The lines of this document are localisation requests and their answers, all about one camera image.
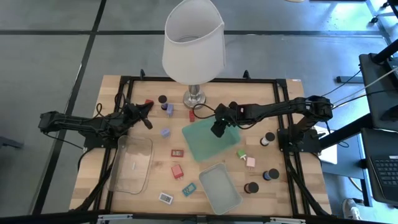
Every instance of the wooden tabletop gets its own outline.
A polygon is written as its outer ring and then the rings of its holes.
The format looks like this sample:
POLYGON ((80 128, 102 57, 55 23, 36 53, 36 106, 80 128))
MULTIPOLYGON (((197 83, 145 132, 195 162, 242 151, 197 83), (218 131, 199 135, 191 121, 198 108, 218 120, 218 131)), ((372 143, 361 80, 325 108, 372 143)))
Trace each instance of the wooden tabletop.
MULTIPOLYGON (((98 103, 103 105, 103 114, 113 112, 114 96, 118 91, 120 76, 105 75, 99 91, 98 103)), ((303 96, 300 80, 287 80, 290 99, 303 96)), ((201 85, 206 94, 206 103, 216 108, 219 103, 228 105, 231 101, 238 104, 258 103, 261 105, 275 103, 271 84, 266 83, 206 83, 201 85)), ((112 201, 112 212, 142 212, 142 213, 179 213, 179 214, 214 214, 211 205, 199 183, 199 173, 219 162, 226 164, 232 181, 241 194, 243 202, 232 209, 227 215, 280 215, 292 214, 287 176, 283 155, 279 151, 277 139, 268 146, 260 145, 260 139, 267 132, 276 135, 278 129, 277 117, 263 119, 260 123, 248 130, 239 130, 241 142, 205 162, 194 161, 191 152, 182 134, 182 128, 189 125, 188 109, 182 103, 182 95, 187 90, 186 85, 176 82, 134 82, 132 102, 143 104, 146 99, 155 102, 149 112, 148 119, 153 128, 148 130, 143 122, 138 122, 129 131, 129 136, 149 138, 153 142, 153 161, 147 180, 146 189, 137 195, 115 192, 112 201), (157 101, 159 95, 166 95, 167 101, 174 104, 174 114, 168 118, 157 101), (169 128, 171 135, 164 139, 160 131, 169 128), (184 157, 171 157, 172 149, 183 149, 184 157), (249 157, 256 159, 256 167, 249 169, 245 162, 236 155, 238 149, 244 149, 249 157), (171 167, 180 164, 184 172, 182 180, 175 180, 171 167), (275 168, 280 172, 277 180, 265 181, 262 173, 275 168), (247 194, 243 186, 249 182, 257 182, 259 191, 256 194, 247 194), (193 182, 198 188, 189 197, 184 196, 182 189, 193 182), (159 201, 159 194, 164 192, 172 195, 171 205, 159 201)), ((197 111, 199 116, 211 114, 211 111, 202 108, 197 111)), ((302 115, 294 114, 295 123, 302 115)), ((98 182, 104 149, 94 149, 81 162, 80 171, 76 180, 70 208, 79 206, 98 182)), ((305 183, 317 202, 327 212, 331 212, 328 196, 323 180, 319 160, 312 154, 301 153, 305 183)), ((298 208, 303 213, 300 191, 295 185, 298 208)), ((107 189, 104 188, 101 198, 101 208, 104 207, 107 189)))

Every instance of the table lamp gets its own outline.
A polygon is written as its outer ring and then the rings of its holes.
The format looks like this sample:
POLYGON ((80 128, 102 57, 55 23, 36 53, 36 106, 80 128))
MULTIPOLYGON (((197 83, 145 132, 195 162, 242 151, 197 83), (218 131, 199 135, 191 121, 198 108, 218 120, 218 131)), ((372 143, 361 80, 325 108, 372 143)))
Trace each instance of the table lamp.
POLYGON ((162 64, 170 78, 188 85, 185 106, 205 103, 200 84, 225 68, 224 22, 210 0, 184 0, 169 14, 162 64))

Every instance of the pink block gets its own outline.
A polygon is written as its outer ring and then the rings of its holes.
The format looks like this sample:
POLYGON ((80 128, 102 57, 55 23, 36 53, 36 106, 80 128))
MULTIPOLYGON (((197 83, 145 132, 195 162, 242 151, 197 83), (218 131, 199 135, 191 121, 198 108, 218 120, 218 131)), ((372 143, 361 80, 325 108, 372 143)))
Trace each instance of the pink block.
POLYGON ((246 166, 248 166, 248 167, 254 167, 254 166, 256 166, 256 159, 255 159, 255 158, 248 157, 248 158, 246 159, 246 166))

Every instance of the gray floor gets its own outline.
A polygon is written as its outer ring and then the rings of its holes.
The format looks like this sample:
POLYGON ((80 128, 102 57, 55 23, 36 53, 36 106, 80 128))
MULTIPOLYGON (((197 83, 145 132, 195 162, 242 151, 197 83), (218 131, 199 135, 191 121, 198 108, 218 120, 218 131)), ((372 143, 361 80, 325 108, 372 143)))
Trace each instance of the gray floor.
MULTIPOLYGON (((100 30, 162 30, 179 0, 108 0, 100 30)), ((213 1, 227 30, 377 31, 365 2, 283 0, 213 1)), ((371 0, 375 9, 382 1, 371 0)), ((81 30, 92 28, 100 1, 0 1, 1 29, 81 30)), ((383 21, 394 40, 396 18, 383 21)), ((161 65, 162 35, 97 36, 76 101, 74 115, 92 116, 103 75, 165 76, 161 65)), ((86 35, 0 35, 0 136, 25 143, 23 149, 0 150, 0 217, 30 212, 44 171, 51 139, 37 129, 40 113, 64 111, 79 70, 86 35)), ((220 77, 299 78, 305 94, 319 95, 338 86, 338 75, 353 75, 358 55, 386 46, 381 36, 227 35, 227 68, 220 77)), ((332 101, 362 88, 346 85, 329 95, 332 101)), ((366 99, 336 111, 330 122, 337 129, 368 112, 366 99)), ((83 138, 68 132, 67 140, 83 138)), ((44 206, 45 213, 68 210, 81 151, 64 144, 44 206)), ((334 214, 341 215, 346 197, 361 197, 348 179, 325 175, 334 214)), ((391 223, 398 210, 377 203, 361 208, 368 220, 391 223)))

